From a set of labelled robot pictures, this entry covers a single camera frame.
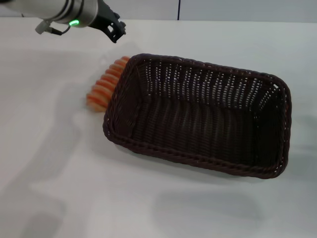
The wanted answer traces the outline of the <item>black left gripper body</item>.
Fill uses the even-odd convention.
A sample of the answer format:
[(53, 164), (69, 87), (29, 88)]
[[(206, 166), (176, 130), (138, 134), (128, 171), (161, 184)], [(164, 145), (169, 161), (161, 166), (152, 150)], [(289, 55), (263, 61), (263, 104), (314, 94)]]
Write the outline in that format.
[(100, 30), (107, 36), (108, 34), (119, 34), (119, 37), (122, 37), (123, 35), (120, 33), (119, 14), (112, 11), (103, 0), (98, 0), (97, 3), (97, 14), (89, 27)]

